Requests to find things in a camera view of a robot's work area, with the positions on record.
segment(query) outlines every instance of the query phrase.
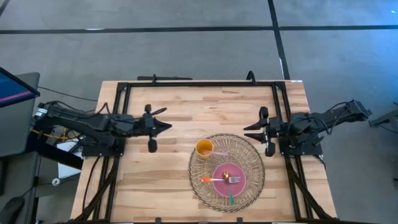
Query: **wooden table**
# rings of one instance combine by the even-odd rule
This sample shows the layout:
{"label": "wooden table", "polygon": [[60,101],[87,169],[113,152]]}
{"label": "wooden table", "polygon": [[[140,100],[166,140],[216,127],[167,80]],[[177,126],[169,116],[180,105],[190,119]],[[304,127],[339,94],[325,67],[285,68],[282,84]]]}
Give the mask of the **wooden table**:
{"label": "wooden table", "polygon": [[[105,102],[112,110],[118,82],[103,82],[97,110]],[[286,81],[286,87],[292,113],[309,112],[303,83]],[[158,136],[158,150],[153,154],[147,150],[147,137],[126,141],[118,170],[112,222],[154,222],[155,217],[162,218],[163,222],[235,222],[237,217],[246,222],[294,221],[285,162],[278,145],[273,157],[265,157],[264,145],[243,136],[243,128],[258,121],[260,106],[268,107],[270,117],[276,116],[271,87],[134,87],[131,91],[128,114],[141,116],[146,104],[151,104],[153,110],[167,107],[166,112],[156,117],[173,127]],[[279,99],[284,112],[281,95]],[[207,208],[195,198],[188,181],[188,162],[195,143],[216,133],[244,137],[264,160],[266,183],[262,194],[240,212],[221,213]],[[335,217],[323,165],[313,156],[302,156],[302,160],[309,191],[323,209]],[[94,161],[95,158],[84,161],[71,218],[81,213]],[[95,167],[86,204],[97,191],[101,165],[102,159]],[[305,217],[302,194],[297,190]],[[104,217],[107,196],[106,192],[100,218]]]}

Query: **cup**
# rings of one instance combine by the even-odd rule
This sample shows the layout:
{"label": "cup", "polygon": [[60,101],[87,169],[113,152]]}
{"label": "cup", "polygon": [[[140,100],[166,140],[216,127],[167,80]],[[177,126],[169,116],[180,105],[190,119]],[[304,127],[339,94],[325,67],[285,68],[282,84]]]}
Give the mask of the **cup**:
{"label": "cup", "polygon": [[195,150],[202,159],[207,159],[213,152],[214,145],[209,139],[201,139],[197,142]]}

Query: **wicker placemat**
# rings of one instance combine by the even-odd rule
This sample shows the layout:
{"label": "wicker placemat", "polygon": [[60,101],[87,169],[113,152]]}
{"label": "wicker placemat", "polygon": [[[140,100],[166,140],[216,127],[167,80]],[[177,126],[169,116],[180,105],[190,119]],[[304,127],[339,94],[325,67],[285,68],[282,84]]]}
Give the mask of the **wicker placemat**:
{"label": "wicker placemat", "polygon": [[[264,163],[257,152],[245,139],[233,134],[216,134],[208,137],[216,152],[227,152],[228,156],[211,155],[202,159],[195,150],[191,154],[188,174],[195,195],[208,207],[221,212],[237,212],[251,205],[260,196],[265,183]],[[214,170],[230,162],[242,168],[246,186],[231,204],[228,197],[220,195],[212,182],[202,182],[202,177],[212,177]]]}

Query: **concrete floor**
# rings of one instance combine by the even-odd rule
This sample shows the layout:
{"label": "concrete floor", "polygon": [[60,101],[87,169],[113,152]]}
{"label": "concrete floor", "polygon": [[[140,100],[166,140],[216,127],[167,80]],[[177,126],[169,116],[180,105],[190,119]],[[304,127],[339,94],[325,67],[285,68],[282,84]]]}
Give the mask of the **concrete floor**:
{"label": "concrete floor", "polygon": [[[393,25],[396,1],[277,0],[280,26]],[[11,0],[0,29],[173,26],[271,26],[265,0]],[[398,30],[282,31],[291,79],[303,80],[312,111],[352,98],[377,118],[398,102]],[[138,75],[194,79],[281,79],[273,31],[143,34],[0,35],[0,66],[40,72],[40,86],[97,98],[103,80]],[[42,90],[37,101],[95,104]],[[342,220],[398,220],[398,139],[367,123],[342,124],[322,142],[326,171]],[[37,218],[67,220],[76,185],[40,199]]]}

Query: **monitor screen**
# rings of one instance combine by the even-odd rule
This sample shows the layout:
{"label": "monitor screen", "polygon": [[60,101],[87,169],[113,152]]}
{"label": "monitor screen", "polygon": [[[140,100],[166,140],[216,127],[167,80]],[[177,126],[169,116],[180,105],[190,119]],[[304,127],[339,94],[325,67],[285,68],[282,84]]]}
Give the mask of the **monitor screen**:
{"label": "monitor screen", "polygon": [[0,108],[39,95],[37,90],[0,67]]}

